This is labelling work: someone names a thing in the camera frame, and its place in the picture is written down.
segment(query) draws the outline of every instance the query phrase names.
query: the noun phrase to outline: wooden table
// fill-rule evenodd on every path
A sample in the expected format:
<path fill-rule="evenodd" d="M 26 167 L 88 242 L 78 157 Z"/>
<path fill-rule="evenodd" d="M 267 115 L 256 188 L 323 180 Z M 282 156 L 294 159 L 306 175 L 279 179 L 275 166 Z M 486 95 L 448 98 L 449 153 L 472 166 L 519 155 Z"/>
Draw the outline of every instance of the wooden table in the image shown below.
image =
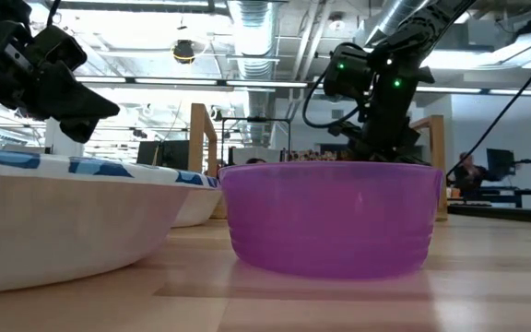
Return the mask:
<path fill-rule="evenodd" d="M 128 268 L 0 293 L 0 331 L 531 332 L 531 224 L 450 216 L 423 271 L 336 282 L 248 267 L 211 222 Z"/>

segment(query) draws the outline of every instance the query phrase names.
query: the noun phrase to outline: ceiling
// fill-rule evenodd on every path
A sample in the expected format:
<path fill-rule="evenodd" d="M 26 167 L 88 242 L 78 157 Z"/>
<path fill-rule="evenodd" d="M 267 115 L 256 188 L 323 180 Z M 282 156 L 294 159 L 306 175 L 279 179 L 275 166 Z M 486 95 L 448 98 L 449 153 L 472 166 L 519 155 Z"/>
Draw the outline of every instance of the ceiling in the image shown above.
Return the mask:
<path fill-rule="evenodd" d="M 327 1 L 321 0 L 320 5 L 313 1 L 269 2 L 270 9 L 275 13 L 274 44 L 271 53 L 265 56 L 267 62 L 274 63 L 269 79 L 313 80 L 325 70 L 329 52 L 341 42 L 354 41 L 365 32 L 364 23 L 374 21 L 383 10 L 382 0 L 328 0 L 327 14 L 335 18 L 335 23 L 331 24 L 332 19 L 323 18 Z M 37 33 L 44 28 L 51 2 L 27 2 L 33 8 L 31 26 L 33 33 Z M 206 7 L 208 3 L 214 4 L 213 12 L 199 13 L 197 8 Z M 76 71 L 77 76 L 244 79 L 240 67 L 246 64 L 242 63 L 242 59 L 247 53 L 239 54 L 239 22 L 234 20 L 234 15 L 226 15 L 231 3 L 224 0 L 64 0 L 54 24 L 75 37 L 88 54 L 88 62 Z M 313 28 L 310 38 L 306 39 L 304 56 L 299 59 L 301 66 L 297 69 L 297 53 L 301 52 L 302 37 L 308 31 L 311 13 L 315 13 Z M 446 36 L 438 47 L 448 48 L 450 53 L 440 51 L 445 60 L 430 64 L 437 84 L 456 87 L 520 86 L 531 72 L 531 65 L 489 65 L 483 70 L 444 68 L 452 63 L 471 61 L 468 57 L 466 60 L 452 60 L 461 52 L 465 54 L 465 45 L 488 44 L 493 50 L 506 46 L 513 30 L 519 29 L 531 18 L 531 0 L 479 0 L 468 15 L 468 20 L 452 29 L 452 35 Z M 320 39 L 317 38 L 319 24 L 322 25 Z M 256 35 L 248 34 L 243 38 L 248 45 L 262 42 Z M 193 41 L 195 60 L 191 65 L 179 64 L 173 58 L 172 50 L 178 40 Z M 452 45 L 462 51 L 451 52 Z M 314 57 L 307 65 L 310 62 L 308 50 L 311 49 Z M 98 85 L 93 89 L 118 103 L 121 112 L 99 123 L 96 133 L 86 145 L 86 152 L 92 156 L 127 161 L 136 159 L 140 140 L 186 139 L 183 130 L 189 126 L 191 102 L 203 102 L 210 110 L 221 110 L 224 116 L 244 117 L 252 114 L 252 110 L 248 109 L 251 105 L 248 100 L 255 94 L 243 89 L 133 89 L 111 84 L 105 88 Z M 289 105 L 288 90 L 278 89 L 270 94 L 286 102 L 271 102 L 268 107 L 273 112 L 266 115 L 284 116 Z M 431 97 L 419 95 L 416 102 L 418 107 L 422 107 L 424 103 L 431 102 Z M 320 106 L 315 108 L 314 118 L 317 121 L 330 118 L 329 110 L 334 109 L 334 104 L 328 101 L 317 103 Z M 342 108 L 349 107 L 350 103 L 342 101 L 341 105 Z M 22 128 L 22 125 L 33 127 Z M 255 135 L 267 135 L 267 132 L 255 132 L 255 128 L 245 122 L 231 125 L 233 123 L 227 125 L 230 130 L 227 144 L 230 146 L 249 144 Z M 220 123 L 215 123 L 215 127 L 220 136 Z M 146 137 L 135 135 L 133 128 L 144 128 Z M 0 144 L 19 140 L 28 145 L 42 145 L 44 135 L 42 123 L 22 118 L 0 106 Z"/>

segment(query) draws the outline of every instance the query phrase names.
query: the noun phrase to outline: cable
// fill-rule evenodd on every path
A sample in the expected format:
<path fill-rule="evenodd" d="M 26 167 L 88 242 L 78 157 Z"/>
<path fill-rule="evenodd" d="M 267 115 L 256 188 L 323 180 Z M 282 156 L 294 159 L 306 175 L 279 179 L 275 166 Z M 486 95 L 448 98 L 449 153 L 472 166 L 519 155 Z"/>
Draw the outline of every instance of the cable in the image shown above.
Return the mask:
<path fill-rule="evenodd" d="M 52 26 L 53 18 L 56 15 L 56 11 L 59 9 L 59 5 L 61 5 L 61 0 L 53 1 L 53 4 L 51 5 L 51 10 L 48 12 L 48 19 L 46 20 L 47 27 Z"/>
<path fill-rule="evenodd" d="M 489 128 L 487 128 L 487 130 L 485 131 L 485 133 L 483 133 L 483 135 L 478 139 L 477 143 L 475 144 L 474 147 L 472 147 L 472 149 L 470 149 L 467 154 L 465 155 L 464 158 L 462 158 L 460 161 L 458 161 L 455 166 L 450 170 L 448 171 L 448 173 L 446 173 L 446 177 L 450 176 L 450 174 L 452 174 L 454 172 L 454 170 L 462 165 L 462 163 L 466 160 L 466 158 L 468 158 L 468 156 L 471 156 L 473 154 L 473 152 L 475 152 L 475 150 L 478 148 L 478 146 L 480 146 L 480 144 L 485 140 L 485 138 L 487 138 L 487 135 L 491 132 L 491 130 L 493 130 L 493 128 L 495 127 L 495 125 L 499 122 L 499 120 L 501 120 L 501 118 L 507 113 L 507 111 L 509 111 L 509 109 L 512 107 L 513 103 L 515 101 L 517 101 L 517 99 L 522 95 L 522 93 L 524 92 L 524 90 L 526 90 L 529 86 L 530 86 L 530 83 L 531 83 L 531 76 L 530 78 L 525 82 L 525 84 L 517 91 L 517 93 L 513 96 L 513 98 L 507 103 L 507 105 L 505 105 L 505 107 L 503 108 L 503 110 L 499 113 L 499 115 L 497 115 L 497 117 L 495 118 L 495 120 L 493 120 L 492 124 L 490 124 Z"/>
<path fill-rule="evenodd" d="M 357 50 L 361 50 L 362 49 L 361 47 L 359 47 L 357 44 L 355 44 L 353 42 L 342 42 L 338 46 L 341 46 L 341 45 L 350 46 L 350 47 L 353 47 L 353 48 L 355 48 Z M 325 70 L 321 74 L 321 76 L 319 76 L 319 78 L 317 78 L 317 80 L 314 82 L 313 87 L 309 90 L 309 93 L 307 93 L 306 98 L 304 99 L 304 104 L 302 105 L 302 121 L 304 121 L 304 123 L 306 123 L 306 125 L 308 125 L 311 128 L 326 129 L 326 128 L 329 128 L 329 127 L 334 126 L 334 125 L 339 125 L 339 124 L 347 121 L 350 117 L 356 115 L 356 113 L 360 109 L 358 106 L 356 106 L 353 110 L 351 110 L 351 112 L 348 113 L 348 115 L 344 115 L 341 118 L 339 118 L 339 119 L 337 119 L 335 121 L 332 121 L 332 122 L 330 122 L 328 124 L 315 124 L 315 123 L 311 122 L 311 120 L 309 120 L 307 118 L 306 113 L 307 113 L 307 111 L 309 109 L 309 102 L 311 101 L 311 98 L 313 97 L 314 91 L 319 87 L 319 84 L 321 84 L 321 82 L 323 81 L 323 78 L 325 78 L 325 74 L 326 73 L 327 73 L 327 70 Z"/>

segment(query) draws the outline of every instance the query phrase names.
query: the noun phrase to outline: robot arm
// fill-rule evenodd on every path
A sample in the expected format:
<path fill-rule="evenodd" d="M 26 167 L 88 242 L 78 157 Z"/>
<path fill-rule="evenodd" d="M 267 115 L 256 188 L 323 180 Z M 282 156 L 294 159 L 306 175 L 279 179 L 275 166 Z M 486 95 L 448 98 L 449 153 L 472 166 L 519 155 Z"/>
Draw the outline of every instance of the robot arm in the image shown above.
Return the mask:
<path fill-rule="evenodd" d="M 403 21 L 371 53 L 352 44 L 336 48 L 324 73 L 324 93 L 356 100 L 358 121 L 363 126 L 340 121 L 328 130 L 332 135 L 349 137 L 352 159 L 423 163 L 405 152 L 419 137 L 409 128 L 407 117 L 417 85 L 434 83 L 429 68 L 420 66 L 446 30 L 474 2 L 435 1 Z"/>
<path fill-rule="evenodd" d="M 31 36 L 30 12 L 22 0 L 0 0 L 0 103 L 37 120 L 52 117 L 85 143 L 120 108 L 76 81 L 87 55 L 74 38 L 53 25 Z"/>

